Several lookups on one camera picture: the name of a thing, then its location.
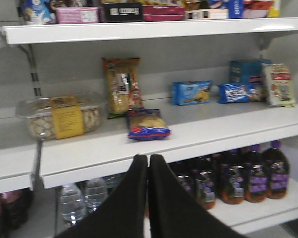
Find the white shelf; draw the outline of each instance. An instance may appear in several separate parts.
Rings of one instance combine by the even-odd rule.
[[[25,129],[19,119],[0,119],[0,193],[32,187],[37,143]]]
[[[53,238],[55,236],[56,200],[54,189],[34,193],[28,210],[28,221],[18,230],[9,232],[10,238]]]
[[[175,22],[6,26],[8,44],[161,38],[253,32],[298,31],[298,17]]]
[[[265,103],[172,106],[166,99],[145,101],[161,109],[172,130],[164,140],[127,138],[126,119],[105,119],[95,132],[43,143],[40,176],[46,188],[125,172],[135,154],[162,154],[169,162],[298,135],[298,105]]]
[[[265,199],[260,203],[243,201],[227,205],[220,200],[209,212],[242,234],[251,233],[298,218],[298,183],[290,179],[289,192],[282,199]]]

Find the box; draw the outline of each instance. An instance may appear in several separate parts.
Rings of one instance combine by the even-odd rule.
[[[186,20],[228,19],[228,9],[201,9],[186,11]]]
[[[97,7],[59,7],[56,8],[59,24],[98,23]]]
[[[102,22],[143,21],[143,5],[140,2],[105,3],[100,16]]]
[[[26,119],[28,131],[34,138],[62,139],[96,130],[102,104],[98,94],[81,93],[21,101],[15,114]]]
[[[182,6],[145,5],[143,14],[145,21],[179,21],[184,17]]]
[[[231,61],[229,63],[229,82],[262,82],[262,63],[271,64],[271,61],[269,59],[247,59]]]

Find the product packaging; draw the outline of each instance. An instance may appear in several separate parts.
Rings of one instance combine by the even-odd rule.
[[[229,63],[229,82],[262,82],[262,63],[271,64],[271,61],[269,59],[232,60]]]
[[[182,6],[145,5],[143,13],[145,21],[179,21],[184,17],[185,8]]]
[[[200,9],[186,11],[186,20],[228,19],[228,9]]]
[[[102,22],[137,22],[143,20],[140,2],[105,3],[100,8]]]
[[[143,108],[137,74],[139,62],[140,58],[103,59],[109,118],[121,117],[128,110]]]
[[[127,111],[128,138],[136,140],[164,139],[171,134],[160,115],[159,109]]]
[[[210,102],[212,81],[172,83],[172,104],[191,105]]]
[[[266,93],[262,83],[226,83],[219,84],[218,103],[245,103],[264,101]]]
[[[102,98],[94,93],[19,102],[16,116],[26,119],[30,134],[41,140],[82,135],[98,128]]]
[[[267,103],[270,107],[295,107],[292,77],[285,64],[263,64]]]
[[[56,16],[59,24],[99,22],[97,7],[59,7]]]
[[[271,0],[254,0],[245,4],[243,18],[263,18],[269,14],[269,9],[273,5]]]

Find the purple cap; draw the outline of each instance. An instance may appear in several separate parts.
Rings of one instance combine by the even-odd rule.
[[[271,143],[271,146],[273,147],[273,148],[280,148],[280,141],[279,140],[274,140],[274,141],[272,141],[272,143]]]
[[[259,144],[252,145],[251,148],[252,148],[253,151],[257,151],[258,152],[259,149],[260,149],[260,145]]]

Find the plastic container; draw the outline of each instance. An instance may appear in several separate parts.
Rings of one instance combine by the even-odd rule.
[[[86,216],[84,197],[74,183],[63,185],[60,204],[62,217],[68,228],[76,225]]]
[[[269,170],[267,197],[273,199],[283,198],[288,190],[290,164],[280,146],[280,141],[274,140],[271,142],[271,148],[262,153]]]
[[[86,181],[85,202],[89,212],[96,211],[107,197],[108,191],[103,178],[93,178]]]
[[[239,204],[244,200],[245,174],[237,149],[224,153],[221,160],[219,197],[227,204]]]
[[[179,21],[184,18],[185,8],[182,6],[144,5],[145,21]]]
[[[267,195],[268,171],[260,146],[253,145],[251,150],[243,155],[246,170],[245,200],[249,202],[261,202]]]
[[[16,116],[26,119],[30,134],[40,140],[82,135],[99,127],[100,95],[89,92],[19,102]]]

